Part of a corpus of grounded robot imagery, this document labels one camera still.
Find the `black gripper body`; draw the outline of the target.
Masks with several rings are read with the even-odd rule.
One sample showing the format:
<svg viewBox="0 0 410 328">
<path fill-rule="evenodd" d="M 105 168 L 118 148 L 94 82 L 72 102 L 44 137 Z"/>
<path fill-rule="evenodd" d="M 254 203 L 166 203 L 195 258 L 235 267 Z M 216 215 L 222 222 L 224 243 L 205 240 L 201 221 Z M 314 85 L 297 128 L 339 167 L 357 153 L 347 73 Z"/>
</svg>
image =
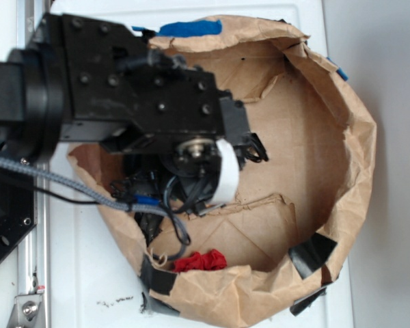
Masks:
<svg viewBox="0 0 410 328">
<path fill-rule="evenodd" d="M 146 195 L 203 215 L 235 196 L 246 162 L 267 161 L 244 104 L 181 55 L 151 49 L 124 25 L 46 14 L 31 40 L 61 92 L 56 141 L 124 156 L 127 201 Z"/>
</svg>

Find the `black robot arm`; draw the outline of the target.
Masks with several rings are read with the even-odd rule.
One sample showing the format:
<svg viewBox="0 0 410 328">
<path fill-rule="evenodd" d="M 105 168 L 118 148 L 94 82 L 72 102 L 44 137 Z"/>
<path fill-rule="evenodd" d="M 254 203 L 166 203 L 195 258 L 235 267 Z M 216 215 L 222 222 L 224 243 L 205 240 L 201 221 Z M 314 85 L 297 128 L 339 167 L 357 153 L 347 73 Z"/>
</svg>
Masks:
<svg viewBox="0 0 410 328">
<path fill-rule="evenodd" d="M 0 156 L 47 161 L 60 142 L 159 162 L 195 211 L 230 202 L 229 175 L 268 159 L 244 104 L 212 73 L 124 25 L 46 14 L 0 62 Z"/>
</svg>

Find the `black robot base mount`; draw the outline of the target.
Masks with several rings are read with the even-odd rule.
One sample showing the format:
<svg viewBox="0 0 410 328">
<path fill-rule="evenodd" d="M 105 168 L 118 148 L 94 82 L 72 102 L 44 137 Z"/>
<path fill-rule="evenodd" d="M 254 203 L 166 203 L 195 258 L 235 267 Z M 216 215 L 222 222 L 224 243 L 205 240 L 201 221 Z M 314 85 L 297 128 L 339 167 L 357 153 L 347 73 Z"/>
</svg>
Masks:
<svg viewBox="0 0 410 328">
<path fill-rule="evenodd" d="M 0 264 L 37 224 L 33 191 L 0 181 Z"/>
</svg>

